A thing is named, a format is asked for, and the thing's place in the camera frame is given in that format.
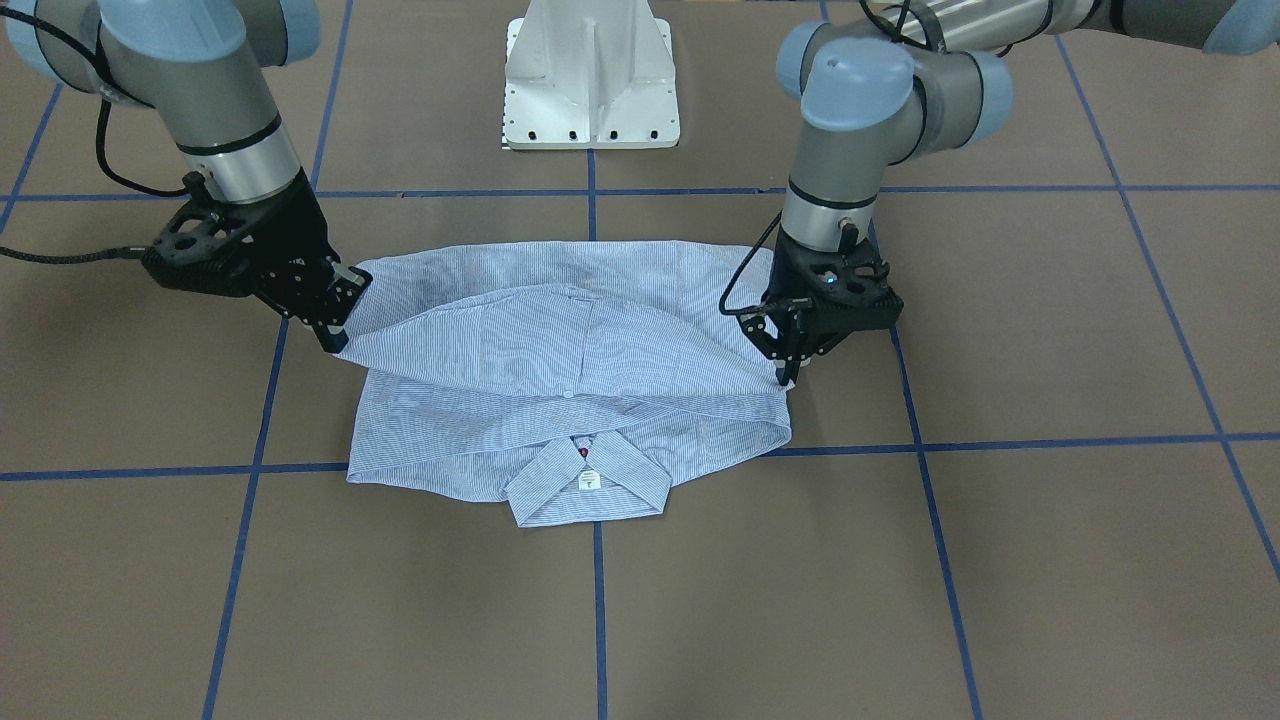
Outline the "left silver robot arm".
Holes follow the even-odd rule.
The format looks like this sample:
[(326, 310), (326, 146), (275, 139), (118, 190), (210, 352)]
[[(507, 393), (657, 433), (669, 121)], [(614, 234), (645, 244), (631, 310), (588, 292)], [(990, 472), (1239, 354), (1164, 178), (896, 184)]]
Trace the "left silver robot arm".
[(780, 49), (803, 127), (756, 305), (733, 310), (781, 386), (850, 334), (895, 325), (902, 300), (870, 241), (884, 173), (992, 136), (1011, 111), (1004, 59), (1039, 36), (1093, 29), (1207, 54), (1277, 42), (1275, 1), (893, 1), (845, 26), (809, 23)]

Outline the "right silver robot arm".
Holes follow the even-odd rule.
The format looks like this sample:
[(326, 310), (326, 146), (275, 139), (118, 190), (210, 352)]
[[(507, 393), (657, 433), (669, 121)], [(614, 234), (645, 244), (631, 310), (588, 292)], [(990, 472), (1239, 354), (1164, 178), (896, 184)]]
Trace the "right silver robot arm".
[(340, 260), (326, 219), (262, 76), (312, 56), (312, 1), (5, 1), (6, 36), (33, 69), (101, 100), (100, 170), (113, 108), (157, 113), (188, 168), (180, 208), (142, 247), (69, 256), (131, 259), (161, 287), (256, 297), (310, 327), (323, 350), (347, 345), (346, 323), (371, 275)]

